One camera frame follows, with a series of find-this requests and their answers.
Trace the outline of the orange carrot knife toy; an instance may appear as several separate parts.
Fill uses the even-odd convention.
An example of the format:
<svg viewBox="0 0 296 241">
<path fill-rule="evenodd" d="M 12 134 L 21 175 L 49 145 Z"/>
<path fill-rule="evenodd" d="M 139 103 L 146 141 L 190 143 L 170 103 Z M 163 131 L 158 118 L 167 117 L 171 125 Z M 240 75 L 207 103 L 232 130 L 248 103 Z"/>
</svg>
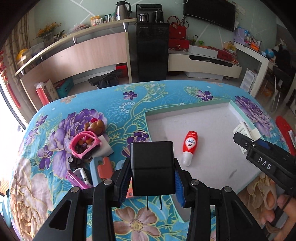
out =
<svg viewBox="0 0 296 241">
<path fill-rule="evenodd" d="M 130 158 L 126 158 L 121 169 L 118 170 L 118 176 L 114 184 L 115 200 L 121 203 L 126 198 L 132 198 L 132 165 Z"/>
</svg>

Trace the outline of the teal storage crate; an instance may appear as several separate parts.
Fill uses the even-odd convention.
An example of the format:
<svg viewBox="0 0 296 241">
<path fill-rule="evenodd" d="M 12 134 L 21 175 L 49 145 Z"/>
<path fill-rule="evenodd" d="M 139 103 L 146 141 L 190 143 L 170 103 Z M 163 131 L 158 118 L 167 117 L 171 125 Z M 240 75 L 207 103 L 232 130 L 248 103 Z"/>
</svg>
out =
<svg viewBox="0 0 296 241">
<path fill-rule="evenodd" d="M 73 86 L 74 83 L 72 77 L 61 80 L 54 84 L 59 98 L 67 97 Z"/>
</svg>

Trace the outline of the red white glue bottle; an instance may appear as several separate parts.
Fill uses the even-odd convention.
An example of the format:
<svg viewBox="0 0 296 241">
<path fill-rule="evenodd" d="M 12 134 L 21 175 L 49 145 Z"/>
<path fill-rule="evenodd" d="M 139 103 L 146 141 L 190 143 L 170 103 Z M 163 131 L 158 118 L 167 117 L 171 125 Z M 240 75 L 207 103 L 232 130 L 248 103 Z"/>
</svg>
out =
<svg viewBox="0 0 296 241">
<path fill-rule="evenodd" d="M 190 166 L 193 154 L 197 148 L 198 134 L 195 131 L 189 131 L 184 139 L 182 163 L 184 166 Z"/>
</svg>

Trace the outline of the white square charger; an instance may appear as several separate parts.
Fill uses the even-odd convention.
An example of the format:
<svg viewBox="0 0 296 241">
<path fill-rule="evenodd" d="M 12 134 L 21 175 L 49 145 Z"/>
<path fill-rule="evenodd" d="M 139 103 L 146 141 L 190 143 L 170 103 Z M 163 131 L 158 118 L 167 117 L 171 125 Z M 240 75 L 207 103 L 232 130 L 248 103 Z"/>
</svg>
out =
<svg viewBox="0 0 296 241">
<path fill-rule="evenodd" d="M 108 157 L 111 154 L 114 153 L 113 149 L 108 143 L 108 138 L 105 138 L 104 135 L 101 135 L 98 137 L 100 140 L 100 145 L 99 147 L 95 147 L 95 150 L 91 153 L 91 157 L 96 158 L 96 157 Z"/>
</svg>

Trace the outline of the black plug adapter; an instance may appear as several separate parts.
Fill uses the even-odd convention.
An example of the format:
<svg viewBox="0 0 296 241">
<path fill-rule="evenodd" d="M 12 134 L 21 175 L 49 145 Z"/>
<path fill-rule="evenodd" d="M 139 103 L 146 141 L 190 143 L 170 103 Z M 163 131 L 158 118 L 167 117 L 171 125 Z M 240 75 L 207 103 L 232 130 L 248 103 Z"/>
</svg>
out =
<svg viewBox="0 0 296 241">
<path fill-rule="evenodd" d="M 135 197 L 175 194 L 173 142 L 133 142 L 130 146 L 132 191 Z"/>
</svg>

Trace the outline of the pink kids smartwatch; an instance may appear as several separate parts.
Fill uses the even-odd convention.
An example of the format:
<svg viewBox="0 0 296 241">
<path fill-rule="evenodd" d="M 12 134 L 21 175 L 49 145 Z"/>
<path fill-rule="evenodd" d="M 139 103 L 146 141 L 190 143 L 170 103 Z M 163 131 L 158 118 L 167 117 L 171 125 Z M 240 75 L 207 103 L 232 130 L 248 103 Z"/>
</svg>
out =
<svg viewBox="0 0 296 241">
<path fill-rule="evenodd" d="M 93 153 L 99 150 L 102 141 L 92 131 L 82 131 L 77 134 L 69 145 L 72 157 L 89 160 Z"/>
</svg>

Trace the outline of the steel thermos jug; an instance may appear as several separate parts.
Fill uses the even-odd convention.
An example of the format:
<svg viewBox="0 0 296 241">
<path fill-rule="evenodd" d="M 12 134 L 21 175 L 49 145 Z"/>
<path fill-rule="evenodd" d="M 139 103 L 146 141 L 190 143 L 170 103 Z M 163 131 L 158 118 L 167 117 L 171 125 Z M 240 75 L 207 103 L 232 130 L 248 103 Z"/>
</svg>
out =
<svg viewBox="0 0 296 241">
<path fill-rule="evenodd" d="M 130 18 L 132 13 L 131 5 L 127 1 L 118 1 L 115 8 L 115 18 L 117 21 Z"/>
</svg>

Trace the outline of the red plastic stool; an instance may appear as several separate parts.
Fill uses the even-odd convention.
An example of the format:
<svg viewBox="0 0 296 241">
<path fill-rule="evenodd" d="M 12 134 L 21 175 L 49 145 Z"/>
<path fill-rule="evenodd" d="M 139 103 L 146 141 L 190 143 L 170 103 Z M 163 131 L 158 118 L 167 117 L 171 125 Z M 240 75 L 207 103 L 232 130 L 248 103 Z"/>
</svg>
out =
<svg viewBox="0 0 296 241">
<path fill-rule="evenodd" d="M 288 122 L 282 116 L 277 116 L 275 123 L 278 129 L 280 130 L 283 138 L 285 139 L 290 153 L 293 156 L 295 156 L 295 146 L 293 144 L 295 139 L 295 133 L 292 130 L 292 127 L 288 124 Z"/>
</svg>

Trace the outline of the black toy car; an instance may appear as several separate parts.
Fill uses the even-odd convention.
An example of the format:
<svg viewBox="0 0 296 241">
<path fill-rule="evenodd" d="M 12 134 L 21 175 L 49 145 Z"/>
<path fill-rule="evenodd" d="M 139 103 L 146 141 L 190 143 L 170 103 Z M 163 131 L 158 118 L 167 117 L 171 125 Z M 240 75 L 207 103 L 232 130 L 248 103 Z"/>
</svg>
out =
<svg viewBox="0 0 296 241">
<path fill-rule="evenodd" d="M 85 168 L 86 170 L 89 170 L 89 164 L 85 159 L 79 159 L 77 157 L 70 156 L 67 161 L 72 172 L 79 168 Z"/>
</svg>

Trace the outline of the brown pink puppy figurine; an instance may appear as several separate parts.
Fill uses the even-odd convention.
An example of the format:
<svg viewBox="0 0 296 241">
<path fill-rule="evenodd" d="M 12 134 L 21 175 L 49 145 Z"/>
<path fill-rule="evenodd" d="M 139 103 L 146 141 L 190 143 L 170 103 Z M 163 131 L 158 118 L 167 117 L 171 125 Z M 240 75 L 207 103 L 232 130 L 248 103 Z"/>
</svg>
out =
<svg viewBox="0 0 296 241">
<path fill-rule="evenodd" d="M 92 118 L 90 122 L 84 124 L 85 131 L 91 131 L 98 137 L 105 132 L 105 124 L 102 120 Z"/>
</svg>

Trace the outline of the blue globe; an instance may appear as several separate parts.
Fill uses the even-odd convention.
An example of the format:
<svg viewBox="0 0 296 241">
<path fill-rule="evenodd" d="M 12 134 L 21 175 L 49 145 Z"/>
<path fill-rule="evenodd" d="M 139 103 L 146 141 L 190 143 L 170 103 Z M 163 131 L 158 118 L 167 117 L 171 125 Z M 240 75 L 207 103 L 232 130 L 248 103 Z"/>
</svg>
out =
<svg viewBox="0 0 296 241">
<path fill-rule="evenodd" d="M 272 59 L 272 58 L 275 56 L 274 50 L 271 49 L 271 48 L 267 48 L 267 49 L 265 50 L 265 53 L 266 53 L 266 57 L 267 57 L 268 59 Z"/>
</svg>

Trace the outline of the white side desk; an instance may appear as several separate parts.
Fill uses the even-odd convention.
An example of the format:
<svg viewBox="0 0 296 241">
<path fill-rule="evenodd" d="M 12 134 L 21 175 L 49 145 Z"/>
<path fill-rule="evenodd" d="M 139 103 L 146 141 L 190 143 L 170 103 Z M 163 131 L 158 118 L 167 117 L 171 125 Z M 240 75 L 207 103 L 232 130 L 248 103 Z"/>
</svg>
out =
<svg viewBox="0 0 296 241">
<path fill-rule="evenodd" d="M 257 78 L 250 90 L 250 95 L 256 97 L 264 81 L 267 70 L 272 70 L 275 64 L 259 52 L 238 42 L 234 42 L 234 46 L 236 47 L 237 57 L 240 64 L 244 68 L 255 70 L 257 73 Z"/>
</svg>

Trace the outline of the magenta lighter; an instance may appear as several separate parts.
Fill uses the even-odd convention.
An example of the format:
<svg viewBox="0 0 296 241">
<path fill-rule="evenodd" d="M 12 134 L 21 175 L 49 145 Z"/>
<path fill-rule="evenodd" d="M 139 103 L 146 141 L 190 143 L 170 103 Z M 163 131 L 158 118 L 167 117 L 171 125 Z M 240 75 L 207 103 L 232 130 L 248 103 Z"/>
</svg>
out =
<svg viewBox="0 0 296 241">
<path fill-rule="evenodd" d="M 78 178 L 71 170 L 66 173 L 66 179 L 72 184 L 73 187 L 79 187 L 80 189 L 88 189 L 91 186 L 85 184 L 80 178 Z"/>
</svg>

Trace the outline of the cream hair claw clip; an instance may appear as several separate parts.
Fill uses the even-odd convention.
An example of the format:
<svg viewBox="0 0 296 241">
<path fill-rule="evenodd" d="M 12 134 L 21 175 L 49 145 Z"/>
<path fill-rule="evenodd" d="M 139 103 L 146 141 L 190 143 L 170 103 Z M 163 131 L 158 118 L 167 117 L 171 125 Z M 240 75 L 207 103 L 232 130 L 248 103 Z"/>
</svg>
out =
<svg viewBox="0 0 296 241">
<path fill-rule="evenodd" d="M 234 143 L 240 146 L 240 150 L 243 154 L 247 152 L 247 148 L 252 141 L 256 141 L 261 138 L 261 134 L 257 128 L 251 130 L 248 125 L 241 121 L 240 124 L 233 130 Z"/>
</svg>

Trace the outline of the orange blue naer toy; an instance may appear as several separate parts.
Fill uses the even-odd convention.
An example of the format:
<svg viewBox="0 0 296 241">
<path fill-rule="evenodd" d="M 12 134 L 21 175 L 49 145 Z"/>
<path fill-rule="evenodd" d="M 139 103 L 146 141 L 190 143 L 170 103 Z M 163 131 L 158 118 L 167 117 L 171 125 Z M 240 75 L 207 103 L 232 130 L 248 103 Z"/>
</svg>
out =
<svg viewBox="0 0 296 241">
<path fill-rule="evenodd" d="M 113 167 L 108 157 L 95 157 L 90 162 L 90 173 L 93 186 L 97 186 L 99 183 L 106 179 L 110 179 L 113 175 Z"/>
</svg>

